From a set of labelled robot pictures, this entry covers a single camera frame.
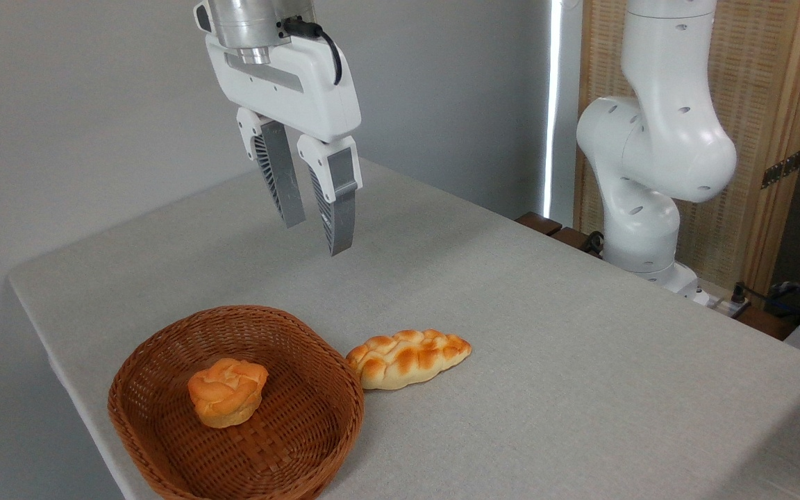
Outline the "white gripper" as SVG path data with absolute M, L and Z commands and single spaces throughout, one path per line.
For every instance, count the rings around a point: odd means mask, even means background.
M 301 224 L 306 216 L 283 124 L 304 133 L 297 148 L 308 165 L 331 256 L 349 249 L 356 190 L 363 183 L 358 147 L 347 136 L 360 126 L 361 114 L 344 54 L 339 55 L 342 78 L 336 83 L 333 51 L 320 39 L 295 37 L 272 47 L 267 65 L 246 64 L 214 35 L 204 40 L 220 88 L 242 107 L 236 112 L 242 143 L 286 227 Z

